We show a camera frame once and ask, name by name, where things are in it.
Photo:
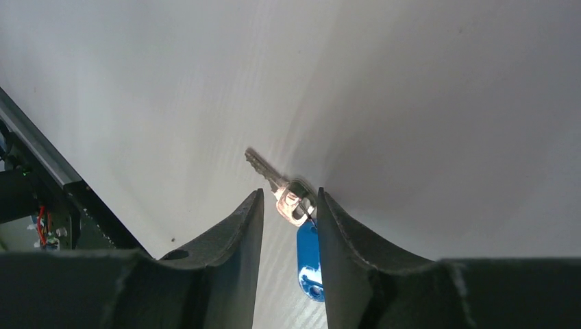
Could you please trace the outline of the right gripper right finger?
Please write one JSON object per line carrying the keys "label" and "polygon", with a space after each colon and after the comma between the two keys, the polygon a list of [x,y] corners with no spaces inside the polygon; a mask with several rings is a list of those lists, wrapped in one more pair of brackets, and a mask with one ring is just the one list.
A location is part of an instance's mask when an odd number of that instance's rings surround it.
{"label": "right gripper right finger", "polygon": [[330,328],[579,328],[579,258],[429,260],[318,192]]}

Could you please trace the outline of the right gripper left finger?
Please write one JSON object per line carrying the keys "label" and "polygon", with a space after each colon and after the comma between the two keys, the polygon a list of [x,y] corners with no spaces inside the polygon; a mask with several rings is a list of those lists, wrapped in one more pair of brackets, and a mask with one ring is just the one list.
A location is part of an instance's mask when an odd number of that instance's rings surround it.
{"label": "right gripper left finger", "polygon": [[160,260],[136,249],[1,253],[2,328],[251,328],[264,193]]}

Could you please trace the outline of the blue tag key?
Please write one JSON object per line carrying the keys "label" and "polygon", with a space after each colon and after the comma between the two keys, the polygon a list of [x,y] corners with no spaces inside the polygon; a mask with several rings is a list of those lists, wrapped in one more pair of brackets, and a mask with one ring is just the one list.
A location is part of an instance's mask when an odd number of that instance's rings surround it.
{"label": "blue tag key", "polygon": [[251,147],[245,150],[245,158],[269,183],[279,215],[296,229],[297,280],[302,292],[315,302],[324,302],[314,190],[298,177],[282,175]]}

